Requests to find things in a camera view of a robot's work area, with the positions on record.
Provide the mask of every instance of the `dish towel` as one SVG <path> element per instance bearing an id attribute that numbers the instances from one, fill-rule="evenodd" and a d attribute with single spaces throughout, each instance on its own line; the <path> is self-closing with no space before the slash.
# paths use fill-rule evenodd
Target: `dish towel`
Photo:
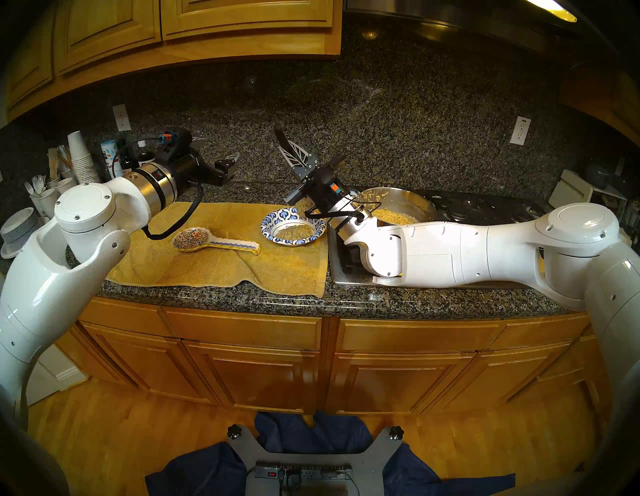
<path id="1" fill-rule="evenodd" d="M 258 442 L 272 453 L 361 453 L 373 442 L 358 417 L 316 412 L 314 422 L 310 428 L 300 415 L 260 412 L 253 423 Z M 236 452 L 222 442 L 174 458 L 145 482 L 149 496 L 243 496 L 246 476 Z M 389 459 L 382 479 L 385 496 L 489 496 L 516 484 L 515 474 L 443 481 L 407 443 Z"/>
<path id="2" fill-rule="evenodd" d="M 149 223 L 151 233 L 171 227 L 191 204 L 176 202 Z M 289 296 L 324 294 L 328 250 L 326 235 L 303 246 L 282 246 L 260 232 L 266 214 L 281 205 L 200 204 L 177 232 L 188 227 L 206 227 L 214 236 L 260 243 L 262 251 L 251 253 L 204 248 L 182 253 L 172 246 L 172 234 L 152 241 L 138 230 L 131 236 L 129 252 L 107 279 L 128 286 L 216 286 L 233 287 L 249 281 L 265 291 Z"/>

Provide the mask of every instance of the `power strip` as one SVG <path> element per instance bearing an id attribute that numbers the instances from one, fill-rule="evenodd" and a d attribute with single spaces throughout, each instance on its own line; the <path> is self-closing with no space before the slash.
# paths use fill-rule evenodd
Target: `power strip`
<path id="1" fill-rule="evenodd" d="M 320 465 L 286 465 L 258 461 L 255 464 L 255 477 L 278 479 L 279 471 L 300 474 L 300 479 L 346 480 L 351 479 L 351 465 L 326 467 Z"/>

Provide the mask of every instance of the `granite backsplash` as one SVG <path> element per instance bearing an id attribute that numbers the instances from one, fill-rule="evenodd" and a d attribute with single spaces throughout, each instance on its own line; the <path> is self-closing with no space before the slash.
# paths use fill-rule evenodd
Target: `granite backsplash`
<path id="1" fill-rule="evenodd" d="M 364 31 L 378 36 L 365 39 Z M 502 60 L 418 38 L 403 22 L 344 16 L 342 56 L 169 66 L 62 95 L 0 129 L 0 223 L 30 205 L 22 183 L 47 171 L 47 148 L 80 129 L 99 143 L 120 135 L 112 105 L 127 106 L 128 139 L 183 126 L 214 161 L 240 151 L 235 180 L 294 183 L 273 124 L 328 160 L 347 156 L 347 184 L 547 198 L 561 171 L 585 157 L 614 164 L 629 140 L 558 103 L 563 69 Z M 532 119 L 509 144 L 516 116 Z"/>

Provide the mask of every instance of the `wooden cabinet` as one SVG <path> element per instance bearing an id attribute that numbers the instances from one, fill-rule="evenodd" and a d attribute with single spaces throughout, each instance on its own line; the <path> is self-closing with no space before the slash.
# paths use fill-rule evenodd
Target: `wooden cabinet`
<path id="1" fill-rule="evenodd" d="M 7 119 L 81 86 L 172 63 L 335 58 L 341 38 L 342 0 L 59 0 L 8 66 Z"/>
<path id="2" fill-rule="evenodd" d="M 337 351 L 423 353 L 487 349 L 504 321 L 384 321 L 341 319 Z"/>
<path id="3" fill-rule="evenodd" d="M 507 319 L 492 349 L 523 348 L 576 339 L 589 325 L 586 313 L 559 317 Z"/>
<path id="4" fill-rule="evenodd" d="M 420 413 L 474 355 L 336 353 L 326 409 L 352 414 Z"/>
<path id="5" fill-rule="evenodd" d="M 322 319 L 163 307 L 176 337 L 265 348 L 320 349 Z"/>
<path id="6" fill-rule="evenodd" d="M 566 341 L 531 348 L 482 351 L 428 410 L 465 412 L 506 403 L 570 344 Z"/>
<path id="7" fill-rule="evenodd" d="M 165 40 L 238 29 L 330 28 L 333 0 L 160 0 Z"/>
<path id="8" fill-rule="evenodd" d="M 193 367 L 179 339 L 94 324 L 85 324 L 84 328 L 139 388 L 173 398 L 220 404 Z"/>
<path id="9" fill-rule="evenodd" d="M 55 13 L 55 5 L 45 11 L 6 66 L 4 84 L 8 107 L 53 80 L 51 37 Z"/>
<path id="10" fill-rule="evenodd" d="M 319 353 L 184 341 L 224 406 L 313 413 Z"/>
<path id="11" fill-rule="evenodd" d="M 586 380 L 600 411 L 611 405 L 586 314 L 358 320 L 94 298 L 80 320 L 59 345 L 84 372 L 201 403 L 295 413 L 465 412 L 541 399 Z"/>
<path id="12" fill-rule="evenodd" d="M 640 92 L 628 74 L 581 65 L 565 77 L 560 103 L 606 122 L 640 146 Z"/>
<path id="13" fill-rule="evenodd" d="M 78 320 L 125 331 L 171 336 L 168 320 L 161 307 L 143 303 L 93 298 Z"/>
<path id="14" fill-rule="evenodd" d="M 77 324 L 56 341 L 62 352 L 87 375 L 130 387 L 136 384 Z"/>
<path id="15" fill-rule="evenodd" d="M 56 75 L 160 41 L 157 0 L 61 0 L 54 34 Z"/>

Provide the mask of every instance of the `blue and white patterned bowl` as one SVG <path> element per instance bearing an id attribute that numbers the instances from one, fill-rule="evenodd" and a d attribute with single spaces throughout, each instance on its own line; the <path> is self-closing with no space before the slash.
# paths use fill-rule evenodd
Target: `blue and white patterned bowl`
<path id="1" fill-rule="evenodd" d="M 314 230 L 314 233 L 304 239 L 281 239 L 278 237 L 278 233 L 281 230 L 295 225 L 308 225 Z M 301 246 L 311 243 L 322 236 L 326 231 L 326 222 L 323 219 L 307 219 L 302 217 L 298 214 L 297 208 L 289 207 L 267 214 L 267 216 L 262 219 L 260 230 L 265 238 L 274 243 L 286 244 L 288 246 Z"/>

